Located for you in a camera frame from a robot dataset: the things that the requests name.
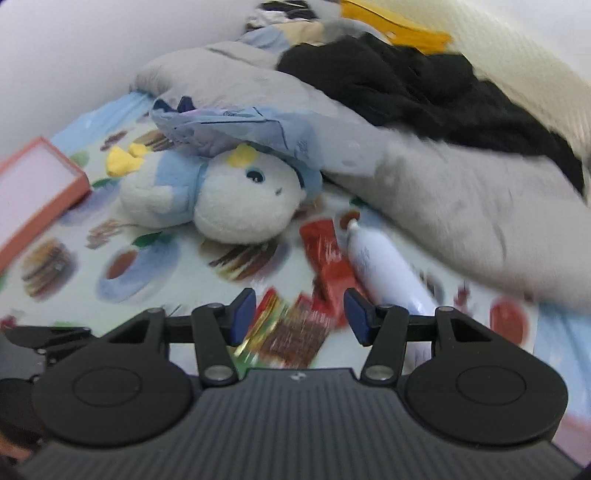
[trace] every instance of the wrinkled fabric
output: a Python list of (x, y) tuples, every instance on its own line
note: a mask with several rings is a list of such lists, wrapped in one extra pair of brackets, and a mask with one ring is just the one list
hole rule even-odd
[(552, 159), (583, 192), (581, 162), (568, 143), (511, 102), (492, 82), (478, 80), (459, 54), (425, 56), (365, 34), (325, 46), (297, 45), (277, 70), (318, 88), (372, 125), (403, 125), (421, 137)]

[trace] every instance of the white wall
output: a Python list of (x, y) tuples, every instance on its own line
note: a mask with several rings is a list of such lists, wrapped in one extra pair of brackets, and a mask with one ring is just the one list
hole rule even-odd
[(233, 40), (257, 0), (4, 0), (0, 159), (128, 91), (154, 57)]
[(589, 0), (467, 1), (525, 33), (591, 82)]

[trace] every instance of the plush toy eye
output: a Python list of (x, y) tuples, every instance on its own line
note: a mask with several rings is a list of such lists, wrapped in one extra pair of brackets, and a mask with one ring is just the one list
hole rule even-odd
[(246, 171), (246, 178), (251, 179), (254, 183), (263, 183), (265, 176), (258, 168), (249, 168)]

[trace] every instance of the white bottle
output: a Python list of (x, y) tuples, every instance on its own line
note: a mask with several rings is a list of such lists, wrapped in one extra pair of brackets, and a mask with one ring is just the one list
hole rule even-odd
[[(349, 222), (347, 232), (347, 257), (375, 305), (398, 305), (411, 315), (435, 314), (433, 297), (385, 233), (363, 228), (356, 220)], [(431, 342), (407, 344), (406, 369), (430, 358)]]

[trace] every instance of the red snack package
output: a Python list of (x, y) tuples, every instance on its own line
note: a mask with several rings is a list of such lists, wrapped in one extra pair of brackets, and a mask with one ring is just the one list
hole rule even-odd
[(318, 274), (314, 280), (314, 305), (330, 313), (337, 320), (337, 326), (348, 324), (343, 313), (343, 295), (347, 288), (363, 293), (355, 278), (353, 268), (340, 251), (331, 219), (317, 220), (303, 225), (300, 236), (306, 255)]

